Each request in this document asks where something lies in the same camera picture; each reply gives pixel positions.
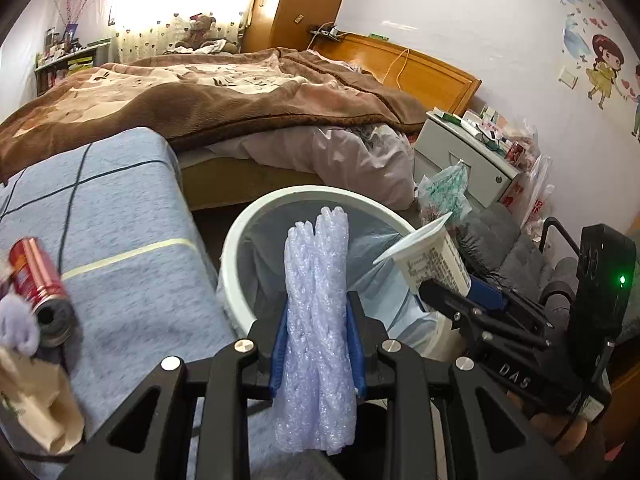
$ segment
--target soda can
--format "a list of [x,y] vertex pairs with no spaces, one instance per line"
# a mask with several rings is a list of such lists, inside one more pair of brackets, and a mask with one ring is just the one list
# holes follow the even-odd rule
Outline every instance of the soda can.
[[33,306],[40,345],[62,345],[72,333],[74,310],[56,267],[37,238],[22,238],[9,251],[15,291]]

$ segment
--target white drawer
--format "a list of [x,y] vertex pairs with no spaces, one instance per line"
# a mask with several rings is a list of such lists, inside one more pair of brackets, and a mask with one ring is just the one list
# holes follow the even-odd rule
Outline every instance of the white drawer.
[[424,176],[431,178],[440,171],[442,171],[442,168],[437,167],[420,152],[416,151],[414,153],[414,180],[416,184],[420,184]]
[[496,202],[511,183],[491,161],[431,119],[424,123],[414,149],[441,169],[457,164],[461,158],[469,170],[467,191],[484,207]]

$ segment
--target bubble wrap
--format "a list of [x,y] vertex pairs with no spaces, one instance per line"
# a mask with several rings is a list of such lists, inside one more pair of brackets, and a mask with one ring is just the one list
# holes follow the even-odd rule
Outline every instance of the bubble wrap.
[[356,398],[346,343],[345,212],[324,207],[297,222],[285,243],[289,339],[276,399],[276,442],[284,451],[338,453],[353,443]]

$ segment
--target trash bag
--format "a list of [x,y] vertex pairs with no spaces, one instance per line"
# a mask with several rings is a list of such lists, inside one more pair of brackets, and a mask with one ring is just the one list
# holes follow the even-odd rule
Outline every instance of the trash bag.
[[449,222],[461,221],[470,211],[465,197],[468,169],[464,162],[445,168],[431,178],[424,176],[418,184],[418,202],[422,225],[451,213]]
[[[340,206],[349,218],[346,290],[358,293],[366,316],[379,319],[389,337],[418,352],[424,350],[435,331],[438,314],[422,311],[392,260],[372,264],[402,235],[381,219],[343,203],[327,200],[288,203],[247,226],[238,245],[238,274],[242,294],[254,316],[260,319],[276,314],[273,300],[286,290],[284,245],[289,228],[296,222],[315,222],[324,206],[332,209]],[[218,297],[232,320],[233,308],[226,302],[224,287],[223,280],[218,280]]]
[[522,229],[536,215],[554,190],[546,184],[551,157],[540,155],[529,173],[519,174],[500,199]]

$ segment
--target wooden wardrobe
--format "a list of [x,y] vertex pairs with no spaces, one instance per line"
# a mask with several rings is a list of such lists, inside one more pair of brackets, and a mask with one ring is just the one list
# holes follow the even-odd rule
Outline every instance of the wooden wardrobe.
[[334,22],[342,0],[255,0],[251,25],[242,39],[242,52],[274,46],[305,50],[311,25]]

